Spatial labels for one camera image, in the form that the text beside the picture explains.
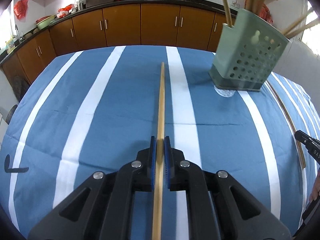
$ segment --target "red plastic bag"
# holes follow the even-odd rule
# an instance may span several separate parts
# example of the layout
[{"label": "red plastic bag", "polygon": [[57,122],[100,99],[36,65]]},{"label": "red plastic bag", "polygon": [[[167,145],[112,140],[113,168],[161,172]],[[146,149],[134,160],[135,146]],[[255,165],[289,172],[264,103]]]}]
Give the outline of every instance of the red plastic bag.
[{"label": "red plastic bag", "polygon": [[13,7],[14,15],[17,17],[18,20],[21,20],[26,16],[27,9],[28,0],[20,0]]}]

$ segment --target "table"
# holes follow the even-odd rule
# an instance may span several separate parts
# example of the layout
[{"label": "table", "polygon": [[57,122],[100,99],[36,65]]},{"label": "table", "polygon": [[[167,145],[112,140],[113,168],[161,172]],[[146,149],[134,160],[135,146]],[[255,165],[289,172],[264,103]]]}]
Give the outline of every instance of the table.
[{"label": "table", "polygon": [[[260,93],[219,91],[208,70],[214,54],[164,46],[121,46],[55,58],[20,102],[4,136],[0,203],[26,237],[95,171],[135,159],[156,135],[161,62],[165,62],[165,135],[203,170],[228,171],[293,234],[317,166],[305,147],[300,168],[292,131],[264,84]],[[304,89],[272,73],[269,82],[297,129],[320,135]],[[132,240],[149,239],[152,193],[135,197]],[[164,190],[163,239],[188,239],[184,192]]]}]

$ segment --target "kitchen cabinet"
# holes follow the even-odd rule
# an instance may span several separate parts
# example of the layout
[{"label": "kitchen cabinet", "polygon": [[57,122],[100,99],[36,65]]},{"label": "kitchen cabinet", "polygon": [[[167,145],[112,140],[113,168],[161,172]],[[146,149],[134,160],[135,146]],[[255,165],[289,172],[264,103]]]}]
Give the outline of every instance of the kitchen cabinet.
[{"label": "kitchen cabinet", "polygon": [[33,83],[45,68],[40,58],[36,39],[24,44],[17,54],[30,83]]},{"label": "kitchen cabinet", "polygon": [[214,15],[214,12],[181,6],[176,46],[206,50]]},{"label": "kitchen cabinet", "polygon": [[17,54],[13,54],[8,60],[6,60],[2,65],[2,69],[12,87],[14,87],[14,78],[17,76],[30,84]]},{"label": "kitchen cabinet", "polygon": [[140,4],[120,5],[103,10],[108,46],[140,45]]},{"label": "kitchen cabinet", "polygon": [[41,32],[35,37],[37,48],[39,49],[40,58],[43,66],[46,67],[56,57],[49,30]]},{"label": "kitchen cabinet", "polygon": [[102,9],[72,18],[79,50],[107,46]]},{"label": "kitchen cabinet", "polygon": [[52,26],[49,32],[57,56],[79,51],[72,19]]},{"label": "kitchen cabinet", "polygon": [[176,46],[180,6],[141,5],[141,44]]},{"label": "kitchen cabinet", "polygon": [[[232,24],[234,24],[235,21],[236,19],[232,18]],[[213,27],[212,27],[207,51],[216,52],[219,44],[220,36],[222,33],[222,24],[226,22],[227,22],[227,19],[224,14],[216,13],[214,17]]]}]

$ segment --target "window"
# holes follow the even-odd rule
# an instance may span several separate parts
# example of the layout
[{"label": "window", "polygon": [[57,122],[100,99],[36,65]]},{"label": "window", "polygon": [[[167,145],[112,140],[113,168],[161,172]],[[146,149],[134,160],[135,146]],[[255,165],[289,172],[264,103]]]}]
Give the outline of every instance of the window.
[{"label": "window", "polygon": [[[308,2],[308,9],[311,8],[311,4]],[[317,18],[316,12],[312,12],[308,15],[306,24]],[[320,55],[320,24],[305,30],[302,36],[302,42],[305,43],[316,55]]]},{"label": "window", "polygon": [[6,41],[8,41],[14,35],[13,1],[0,16],[0,22],[0,48],[3,48],[6,46]]}]

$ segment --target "white stripe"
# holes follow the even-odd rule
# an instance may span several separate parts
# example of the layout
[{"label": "white stripe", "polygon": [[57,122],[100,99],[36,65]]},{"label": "white stripe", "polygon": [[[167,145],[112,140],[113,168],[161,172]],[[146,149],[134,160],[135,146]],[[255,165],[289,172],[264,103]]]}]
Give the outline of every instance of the white stripe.
[{"label": "white stripe", "polygon": [[[289,83],[289,81],[288,81],[285,77],[284,77],[284,80],[287,82],[287,84],[289,85],[289,87],[292,89],[293,93],[294,93],[294,94],[296,95],[296,97],[298,98],[300,104],[302,105],[303,110],[306,112],[307,117],[309,118],[309,120],[310,120],[310,122],[311,122],[312,128],[313,128],[313,130],[314,130],[314,132],[315,132],[315,134],[316,134],[316,138],[319,140],[318,133],[317,133],[317,131],[316,131],[316,127],[315,127],[315,125],[314,125],[314,123],[313,123],[313,121],[312,121],[312,119],[311,119],[308,111],[306,110],[304,104],[302,103],[300,97],[298,96],[297,92],[293,89],[293,87],[291,86],[291,84]],[[314,159],[314,164],[315,164],[315,174],[316,174],[316,176],[317,176],[317,175],[318,175],[318,167],[317,167],[317,162],[316,162],[315,159]]]},{"label": "white stripe", "polygon": [[[19,168],[21,158],[22,158],[22,152],[24,149],[24,146],[26,145],[26,140],[30,131],[30,128],[39,112],[39,109],[43,105],[43,103],[46,101],[60,78],[64,75],[64,73],[68,70],[68,68],[72,65],[72,63],[77,59],[77,57],[80,56],[82,51],[76,52],[75,54],[72,55],[72,57],[65,63],[65,65],[59,70],[59,72],[55,75],[55,77],[50,81],[48,86],[44,89],[42,92],[41,96],[39,97],[37,103],[33,107],[25,126],[22,129],[22,133],[20,135],[20,139],[18,142],[18,146],[16,149],[16,154],[14,156],[12,168]],[[18,173],[11,173],[11,178],[10,178],[10,189],[9,189],[9,214],[12,220],[12,223],[15,225],[15,227],[19,230],[18,226],[18,221],[17,221],[17,216],[16,216],[16,211],[14,207],[14,200],[13,200],[13,194],[14,190],[16,187],[16,182],[17,182],[17,177]]]},{"label": "white stripe", "polygon": [[[294,107],[296,108],[298,114],[300,115],[305,127],[306,127],[306,131],[307,131],[307,134],[310,135],[310,131],[309,131],[309,128],[308,128],[308,125],[306,123],[306,121],[304,120],[304,117],[301,113],[301,110],[300,108],[298,107],[297,103],[293,100],[292,96],[290,95],[290,93],[288,92],[288,90],[285,88],[285,86],[282,84],[282,82],[278,79],[278,77],[273,73],[271,72],[271,74],[273,75],[273,77],[276,79],[276,81],[279,83],[279,85],[283,88],[283,90],[285,91],[285,93],[287,94],[288,98],[290,99],[290,101],[292,102],[292,104],[294,105]],[[315,174],[317,176],[317,173],[318,173],[318,170],[317,170],[317,162],[316,160],[314,160],[314,166],[315,166]]]},{"label": "white stripe", "polygon": [[305,101],[306,105],[309,107],[310,112],[311,112],[311,114],[313,115],[313,118],[314,118],[315,121],[316,121],[316,125],[317,125],[317,127],[318,127],[318,129],[319,129],[319,131],[320,131],[320,126],[319,126],[318,119],[317,119],[317,117],[315,116],[315,113],[313,112],[313,109],[311,108],[309,102],[306,100],[306,98],[304,97],[301,89],[297,86],[297,84],[296,84],[296,83],[293,83],[293,84],[294,84],[294,86],[297,88],[297,90],[299,91],[299,93],[301,94],[301,96],[302,96],[303,100]]},{"label": "white stripe", "polygon": [[[176,47],[166,47],[172,94],[174,147],[186,160],[201,167],[200,147],[191,95],[181,58]],[[189,239],[185,191],[177,192],[176,240]]]},{"label": "white stripe", "polygon": [[119,46],[112,51],[77,112],[62,151],[56,178],[53,208],[73,191],[82,145],[88,134],[94,112],[124,48],[125,46]]},{"label": "white stripe", "polygon": [[261,142],[264,158],[266,161],[269,184],[270,184],[270,201],[271,201],[271,213],[278,219],[280,219],[281,212],[281,194],[280,194],[280,181],[278,174],[278,167],[276,157],[273,152],[270,136],[268,134],[265,123],[262,116],[252,100],[248,92],[238,91],[243,101],[247,105],[251,114],[254,125],[257,129],[258,136]]},{"label": "white stripe", "polygon": [[[267,89],[269,90],[270,94],[272,95],[272,97],[274,98],[274,100],[276,101],[277,105],[279,106],[283,116],[284,116],[284,119],[286,120],[287,124],[288,124],[288,127],[290,129],[290,132],[291,132],[291,135],[292,135],[292,138],[293,138],[293,141],[295,142],[295,137],[294,137],[294,131],[292,130],[292,127],[289,123],[289,120],[287,119],[282,107],[280,106],[278,100],[276,99],[276,97],[273,95],[273,92],[271,91],[271,88],[269,87],[268,83],[265,82],[265,85],[267,87]],[[298,148],[297,148],[297,145],[294,144],[296,149],[297,149],[297,154],[299,152]],[[300,227],[300,224],[302,223],[302,214],[306,208],[306,204],[307,204],[307,175],[306,175],[306,169],[303,169],[300,165],[300,169],[301,169],[301,175],[302,175],[302,208],[301,208],[301,215],[300,215],[300,223],[298,225],[298,228]]]}]

